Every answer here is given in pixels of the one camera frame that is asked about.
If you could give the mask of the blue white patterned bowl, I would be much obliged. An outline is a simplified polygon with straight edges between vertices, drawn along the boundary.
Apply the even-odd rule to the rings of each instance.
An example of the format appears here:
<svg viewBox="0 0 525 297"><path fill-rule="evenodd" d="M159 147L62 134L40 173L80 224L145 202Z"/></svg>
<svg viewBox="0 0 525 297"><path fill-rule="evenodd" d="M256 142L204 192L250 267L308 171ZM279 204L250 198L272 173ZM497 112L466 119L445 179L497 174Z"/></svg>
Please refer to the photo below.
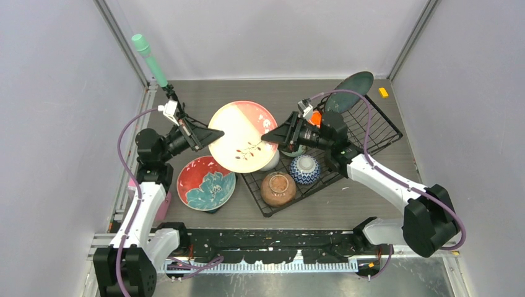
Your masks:
<svg viewBox="0 0 525 297"><path fill-rule="evenodd" d="M320 177L321 167L312 156L300 155L292 160L289 165L289 173L297 184L310 185Z"/></svg>

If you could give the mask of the pink cream plate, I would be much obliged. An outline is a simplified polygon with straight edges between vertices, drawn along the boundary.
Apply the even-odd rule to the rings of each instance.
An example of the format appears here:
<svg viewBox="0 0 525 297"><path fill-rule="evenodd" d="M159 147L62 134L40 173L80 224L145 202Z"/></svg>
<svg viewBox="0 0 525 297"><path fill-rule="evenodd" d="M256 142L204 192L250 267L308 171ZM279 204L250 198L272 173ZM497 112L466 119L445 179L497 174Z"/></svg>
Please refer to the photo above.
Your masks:
<svg viewBox="0 0 525 297"><path fill-rule="evenodd" d="M259 103L233 101L219 108L208 128L225 135L208 148L215 160L236 173L260 171L278 150L277 145L261 140L261 136L277 127L273 115Z"/></svg>

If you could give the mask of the light green bowl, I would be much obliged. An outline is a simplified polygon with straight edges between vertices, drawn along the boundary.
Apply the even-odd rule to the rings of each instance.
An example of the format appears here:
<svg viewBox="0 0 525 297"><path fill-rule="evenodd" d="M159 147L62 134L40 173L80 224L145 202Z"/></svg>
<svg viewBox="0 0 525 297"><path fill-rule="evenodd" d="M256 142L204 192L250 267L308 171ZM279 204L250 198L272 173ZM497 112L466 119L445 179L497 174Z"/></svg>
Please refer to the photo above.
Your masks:
<svg viewBox="0 0 525 297"><path fill-rule="evenodd" d="M299 147L292 152L288 152L285 150L280 150L280 152L286 157L295 158L297 156L303 155L306 152L306 150L307 147L305 145L299 145Z"/></svg>

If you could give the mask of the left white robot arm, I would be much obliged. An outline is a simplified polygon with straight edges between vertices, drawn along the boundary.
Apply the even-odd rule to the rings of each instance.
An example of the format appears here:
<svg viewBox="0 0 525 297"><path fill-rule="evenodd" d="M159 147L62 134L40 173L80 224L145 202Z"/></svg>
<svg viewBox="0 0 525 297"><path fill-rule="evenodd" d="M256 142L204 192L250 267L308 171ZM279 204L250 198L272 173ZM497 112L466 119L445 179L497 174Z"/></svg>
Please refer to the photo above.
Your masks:
<svg viewBox="0 0 525 297"><path fill-rule="evenodd" d="M173 181L169 160L186 149L199 151L223 135L223 131L187 119L181 119L166 136L151 128L136 135L138 167L130 174L136 187L132 204L111 243L93 255L101 296L152 296L158 270L168 256L183 256L189 251L183 223L163 223L149 236Z"/></svg>

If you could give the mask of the blue floral plate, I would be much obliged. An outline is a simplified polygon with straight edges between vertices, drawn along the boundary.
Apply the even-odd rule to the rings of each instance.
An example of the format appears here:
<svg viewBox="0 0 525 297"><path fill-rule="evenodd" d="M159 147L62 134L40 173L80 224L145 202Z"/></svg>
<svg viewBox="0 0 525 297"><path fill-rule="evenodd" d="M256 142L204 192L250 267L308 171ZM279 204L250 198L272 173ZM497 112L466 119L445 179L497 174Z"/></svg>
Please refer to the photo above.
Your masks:
<svg viewBox="0 0 525 297"><path fill-rule="evenodd" d="M343 113L351 109L358 101L360 96L364 97L371 89L374 75L368 71L361 71L352 74L344 79L335 90L344 92L331 93L325 103L325 111L335 111Z"/></svg>

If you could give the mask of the orange mug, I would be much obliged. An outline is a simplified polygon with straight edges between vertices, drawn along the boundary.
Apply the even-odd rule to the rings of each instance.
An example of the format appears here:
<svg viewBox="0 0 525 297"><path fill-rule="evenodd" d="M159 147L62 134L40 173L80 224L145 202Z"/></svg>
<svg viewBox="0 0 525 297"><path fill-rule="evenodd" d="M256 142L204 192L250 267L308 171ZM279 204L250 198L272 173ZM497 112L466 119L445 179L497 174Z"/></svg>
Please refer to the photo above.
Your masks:
<svg viewBox="0 0 525 297"><path fill-rule="evenodd" d="M317 128L321 127L321 121L322 121L322 114L319 111L313 111L313 114L311 115L308 122Z"/></svg>

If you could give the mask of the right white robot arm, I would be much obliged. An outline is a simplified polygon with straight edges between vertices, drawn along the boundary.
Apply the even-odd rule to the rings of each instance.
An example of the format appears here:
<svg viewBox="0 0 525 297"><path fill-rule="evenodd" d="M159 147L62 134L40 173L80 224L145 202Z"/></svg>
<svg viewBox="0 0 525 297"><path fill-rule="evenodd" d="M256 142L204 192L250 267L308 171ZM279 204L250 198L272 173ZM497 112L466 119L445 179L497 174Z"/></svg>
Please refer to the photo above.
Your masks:
<svg viewBox="0 0 525 297"><path fill-rule="evenodd" d="M330 171L365 185L400 211L400 220L370 217L356 226L353 243L358 252L369 254L378 245L393 244L407 245L416 254L430 257L440 249L452 251L464 243L464 225L444 187L427 187L385 168L372 159L365 146L354 145L348 131L337 112L324 113L316 127L294 111L261 138L286 151L299 145L323 150Z"/></svg>

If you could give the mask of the brown speckled bowl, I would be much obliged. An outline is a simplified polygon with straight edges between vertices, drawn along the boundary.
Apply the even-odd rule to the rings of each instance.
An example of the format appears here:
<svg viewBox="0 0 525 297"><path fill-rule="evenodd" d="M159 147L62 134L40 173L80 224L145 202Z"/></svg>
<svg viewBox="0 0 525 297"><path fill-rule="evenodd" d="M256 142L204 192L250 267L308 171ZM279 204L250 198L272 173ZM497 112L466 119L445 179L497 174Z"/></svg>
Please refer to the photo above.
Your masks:
<svg viewBox="0 0 525 297"><path fill-rule="evenodd" d="M269 173L261 183L261 197L271 207L281 207L291 202L297 193L293 178L284 172Z"/></svg>

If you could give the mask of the cream bowl red rim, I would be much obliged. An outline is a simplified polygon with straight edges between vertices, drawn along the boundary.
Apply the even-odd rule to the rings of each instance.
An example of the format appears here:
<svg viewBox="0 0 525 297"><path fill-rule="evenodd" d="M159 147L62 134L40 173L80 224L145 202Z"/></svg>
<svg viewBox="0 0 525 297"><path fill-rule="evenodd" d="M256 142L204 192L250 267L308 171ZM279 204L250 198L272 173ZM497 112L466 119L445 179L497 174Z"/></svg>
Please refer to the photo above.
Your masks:
<svg viewBox="0 0 525 297"><path fill-rule="evenodd" d="M275 154L273 155L272 159L266 165L264 165L260 169L260 171L269 171L269 170L274 169L279 164L279 160L280 160L280 152L277 150Z"/></svg>

